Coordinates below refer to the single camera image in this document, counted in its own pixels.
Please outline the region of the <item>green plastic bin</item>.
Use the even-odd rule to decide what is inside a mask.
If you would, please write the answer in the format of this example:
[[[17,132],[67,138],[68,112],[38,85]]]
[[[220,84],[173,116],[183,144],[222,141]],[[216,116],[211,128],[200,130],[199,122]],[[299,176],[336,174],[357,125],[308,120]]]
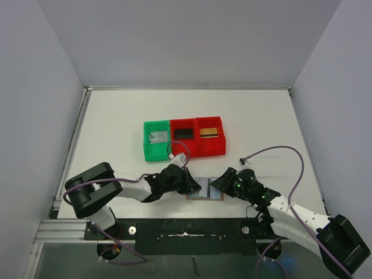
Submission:
[[[170,121],[145,121],[143,131],[145,161],[160,162],[168,160],[167,146],[170,142]]]

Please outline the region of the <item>white silver VIP card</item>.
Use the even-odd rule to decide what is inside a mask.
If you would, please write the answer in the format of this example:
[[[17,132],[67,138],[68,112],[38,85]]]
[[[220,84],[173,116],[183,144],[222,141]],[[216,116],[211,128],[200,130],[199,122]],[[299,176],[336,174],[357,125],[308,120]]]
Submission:
[[[209,199],[210,198],[210,183],[212,179],[210,177],[201,177],[199,180],[199,185],[201,190],[199,191],[199,196],[201,198]]]

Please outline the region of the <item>brown leather card holder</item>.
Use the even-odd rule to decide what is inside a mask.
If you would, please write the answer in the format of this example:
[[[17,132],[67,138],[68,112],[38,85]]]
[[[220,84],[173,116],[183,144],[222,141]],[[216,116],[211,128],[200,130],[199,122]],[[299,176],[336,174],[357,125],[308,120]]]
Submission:
[[[199,183],[200,178],[201,177],[195,177],[194,180],[197,183]],[[212,181],[217,179],[217,177],[210,177],[210,178],[212,179]],[[193,201],[223,201],[224,194],[210,185],[210,198],[209,199],[201,198],[199,196],[199,191],[188,194],[187,199],[193,200]]]

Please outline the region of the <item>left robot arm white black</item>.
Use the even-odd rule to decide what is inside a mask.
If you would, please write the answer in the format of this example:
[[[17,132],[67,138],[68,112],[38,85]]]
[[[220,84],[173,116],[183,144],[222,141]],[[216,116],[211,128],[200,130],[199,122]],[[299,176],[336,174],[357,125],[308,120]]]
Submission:
[[[106,231],[117,226],[115,214],[108,207],[117,196],[151,203],[168,192],[185,195],[200,190],[189,170],[173,163],[159,173],[129,179],[117,178],[111,165],[103,162],[68,180],[63,200],[72,206],[77,218],[87,218]]]

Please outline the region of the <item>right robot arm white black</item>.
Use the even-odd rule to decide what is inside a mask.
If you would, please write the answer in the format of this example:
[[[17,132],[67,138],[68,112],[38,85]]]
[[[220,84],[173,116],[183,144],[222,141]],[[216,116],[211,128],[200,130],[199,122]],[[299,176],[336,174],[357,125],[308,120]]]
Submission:
[[[352,223],[343,215],[318,214],[258,182],[252,169],[228,168],[211,185],[232,198],[248,201],[274,235],[289,239],[319,256],[338,278],[349,278],[371,255]]]

